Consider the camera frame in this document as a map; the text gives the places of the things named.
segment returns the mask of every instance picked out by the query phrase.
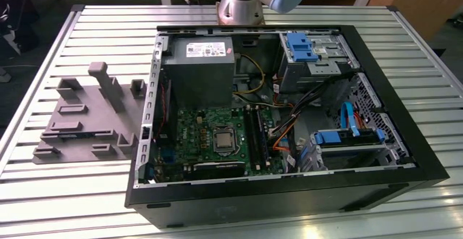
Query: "motherboard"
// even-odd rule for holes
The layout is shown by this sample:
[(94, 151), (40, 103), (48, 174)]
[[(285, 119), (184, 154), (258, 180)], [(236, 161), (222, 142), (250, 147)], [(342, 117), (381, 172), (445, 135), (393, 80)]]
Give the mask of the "motherboard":
[(210, 169), (242, 177), (281, 174), (281, 157), (268, 152), (268, 130), (273, 128), (270, 109), (206, 108), (177, 111), (174, 147), (162, 147), (162, 178), (169, 182), (214, 177)]

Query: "floor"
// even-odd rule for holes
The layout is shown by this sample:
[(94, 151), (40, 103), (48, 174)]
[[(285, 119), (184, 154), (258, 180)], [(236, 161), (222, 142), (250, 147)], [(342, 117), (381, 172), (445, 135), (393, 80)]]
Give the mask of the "floor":
[[(201, 0), (204, 4), (214, 4), (216, 0)], [(12, 76), (9, 83), (0, 83), (0, 136), (8, 126), (22, 96), (28, 90), (37, 67), (46, 56), (61, 24), (73, 4), (86, 5), (158, 5), (160, 0), (32, 0), (40, 14), (33, 29), (40, 38), (40, 45), (20, 57), (0, 61), (0, 66)], [(184, 4), (182, 0), (172, 0), (173, 4)], [(445, 48), (441, 60), (463, 82), (463, 30), (445, 24), (429, 42), (432, 48)]]

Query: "aluminum profile table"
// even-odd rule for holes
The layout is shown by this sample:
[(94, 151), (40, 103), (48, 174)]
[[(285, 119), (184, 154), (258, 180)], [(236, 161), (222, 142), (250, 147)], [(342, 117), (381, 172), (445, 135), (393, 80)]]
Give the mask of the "aluminum profile table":
[(384, 7), (309, 7), (285, 15), (265, 9), (264, 18), (266, 24), (356, 26), (451, 178), (369, 211), (158, 231), (124, 208), (128, 160), (34, 165), (32, 152), (58, 99), (60, 78), (72, 76), (93, 85), (88, 64), (105, 61), (118, 83), (148, 79), (156, 26), (214, 24), (216, 10), (86, 6), (65, 20), (0, 142), (0, 237), (463, 236), (463, 87), (401, 14)]

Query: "ram slot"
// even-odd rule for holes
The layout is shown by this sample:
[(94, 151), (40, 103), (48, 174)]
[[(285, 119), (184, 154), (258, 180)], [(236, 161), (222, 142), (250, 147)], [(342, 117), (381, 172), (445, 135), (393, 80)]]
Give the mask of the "ram slot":
[(246, 151), (249, 154), (249, 163), (252, 170), (260, 169), (260, 162), (258, 162), (258, 138), (254, 130), (254, 114), (253, 114), (253, 108), (249, 106), (245, 106), (242, 108), (244, 111), (244, 129), (245, 129), (245, 137), (246, 137)]
[(266, 148), (266, 138), (265, 138), (265, 130), (262, 127), (262, 120), (260, 116), (260, 110), (258, 107), (253, 110), (254, 117), (256, 117), (256, 122), (254, 124), (257, 125), (256, 127), (256, 136), (258, 139), (257, 145), (258, 145), (258, 159), (261, 166), (268, 167), (269, 166), (269, 161), (268, 161), (268, 148)]

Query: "power supply label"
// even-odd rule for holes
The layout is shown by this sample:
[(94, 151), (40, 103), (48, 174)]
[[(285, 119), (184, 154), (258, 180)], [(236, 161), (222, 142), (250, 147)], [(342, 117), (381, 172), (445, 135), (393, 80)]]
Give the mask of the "power supply label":
[(224, 42), (188, 43), (186, 57), (226, 56)]

